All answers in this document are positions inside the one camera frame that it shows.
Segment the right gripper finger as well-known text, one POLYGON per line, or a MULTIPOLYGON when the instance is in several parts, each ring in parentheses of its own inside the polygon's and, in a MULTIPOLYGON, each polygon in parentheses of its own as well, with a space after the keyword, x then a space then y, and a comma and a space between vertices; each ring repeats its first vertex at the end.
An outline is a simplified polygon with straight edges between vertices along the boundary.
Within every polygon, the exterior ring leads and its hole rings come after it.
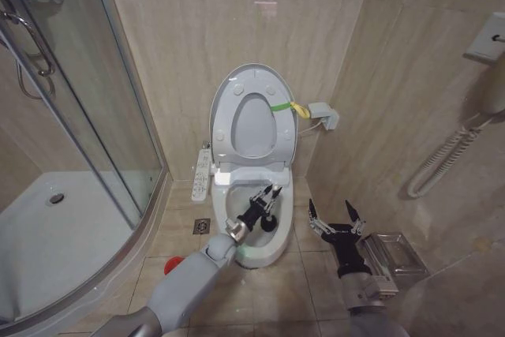
POLYGON ((361 219, 357 209, 348 201, 345 200, 346 209, 351 219, 350 233, 361 236, 365 228, 365 221, 361 219))
POLYGON ((319 218, 312 198, 309 199, 309 225, 321 238, 331 236, 331 227, 319 218))

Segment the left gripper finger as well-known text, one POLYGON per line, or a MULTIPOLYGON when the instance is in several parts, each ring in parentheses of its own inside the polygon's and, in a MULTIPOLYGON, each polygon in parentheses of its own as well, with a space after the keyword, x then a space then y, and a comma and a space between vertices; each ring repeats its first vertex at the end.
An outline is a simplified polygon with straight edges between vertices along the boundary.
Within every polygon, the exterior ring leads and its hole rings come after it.
POLYGON ((264 208, 265 213, 272 213, 273 212, 273 209, 276 206, 276 203, 279 199, 279 194, 281 193, 281 191, 282 191, 282 186, 280 186, 280 185, 273 185, 271 187, 271 192, 270 192, 271 197, 270 197, 270 200, 267 202, 267 205, 264 208))
POLYGON ((271 192, 273 185, 268 185, 264 189, 260 189, 258 193, 249 198, 249 202, 255 203, 258 200, 263 201, 264 198, 271 192))

